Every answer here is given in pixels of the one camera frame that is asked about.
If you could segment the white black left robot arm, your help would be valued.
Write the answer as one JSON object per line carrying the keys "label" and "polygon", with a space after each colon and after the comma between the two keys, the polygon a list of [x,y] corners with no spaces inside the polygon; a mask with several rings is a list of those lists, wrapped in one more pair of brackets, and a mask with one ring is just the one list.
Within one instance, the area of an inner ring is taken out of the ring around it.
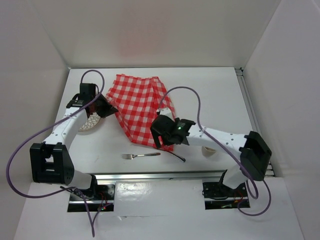
{"label": "white black left robot arm", "polygon": [[100,118],[106,118],[118,111],[104,96],[96,93],[97,89],[94,83],[81,83],[79,93],[66,105],[62,122],[43,142],[32,144],[29,153],[34,182],[76,187],[88,200],[97,197],[96,177],[75,170],[69,154],[78,131],[91,115],[96,113]]}

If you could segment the red white checkered cloth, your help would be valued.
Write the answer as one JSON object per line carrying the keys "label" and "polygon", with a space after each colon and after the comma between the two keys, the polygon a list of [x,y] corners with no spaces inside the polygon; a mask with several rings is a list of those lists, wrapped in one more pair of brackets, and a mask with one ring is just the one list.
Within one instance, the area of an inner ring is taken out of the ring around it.
{"label": "red white checkered cloth", "polygon": [[155,148],[150,127],[158,108],[169,108],[176,116],[175,107],[159,77],[135,77],[117,74],[106,99],[118,110],[116,119],[124,134],[134,144]]}

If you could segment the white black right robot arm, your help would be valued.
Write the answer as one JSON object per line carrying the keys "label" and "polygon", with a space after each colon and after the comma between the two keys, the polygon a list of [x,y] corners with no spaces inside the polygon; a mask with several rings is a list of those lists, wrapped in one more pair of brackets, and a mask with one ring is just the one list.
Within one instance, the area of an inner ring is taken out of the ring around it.
{"label": "white black right robot arm", "polygon": [[235,189],[246,182],[264,180],[272,151],[255,131],[249,134],[234,134],[200,126],[187,119],[171,119],[158,115],[150,131],[159,149],[171,145],[207,147],[227,153],[236,165],[227,169],[220,178],[218,190],[223,196],[230,196]]}

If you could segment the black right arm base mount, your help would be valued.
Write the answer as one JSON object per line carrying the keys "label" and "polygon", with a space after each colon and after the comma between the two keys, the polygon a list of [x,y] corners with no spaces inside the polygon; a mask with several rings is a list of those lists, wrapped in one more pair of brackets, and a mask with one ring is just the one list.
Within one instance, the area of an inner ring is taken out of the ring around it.
{"label": "black right arm base mount", "polygon": [[250,208],[250,201],[245,183],[241,183],[236,189],[222,184],[222,180],[203,180],[202,196],[206,210]]}

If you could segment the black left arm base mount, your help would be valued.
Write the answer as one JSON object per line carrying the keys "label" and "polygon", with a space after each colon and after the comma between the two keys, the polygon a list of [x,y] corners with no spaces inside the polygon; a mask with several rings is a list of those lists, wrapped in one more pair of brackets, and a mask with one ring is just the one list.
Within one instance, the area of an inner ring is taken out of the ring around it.
{"label": "black left arm base mount", "polygon": [[[90,175],[92,180],[90,188],[80,189],[84,194],[90,212],[113,212],[115,199],[115,183],[98,184],[95,175]],[[67,190],[70,193],[67,212],[86,212],[86,206],[81,195],[75,190]]]}

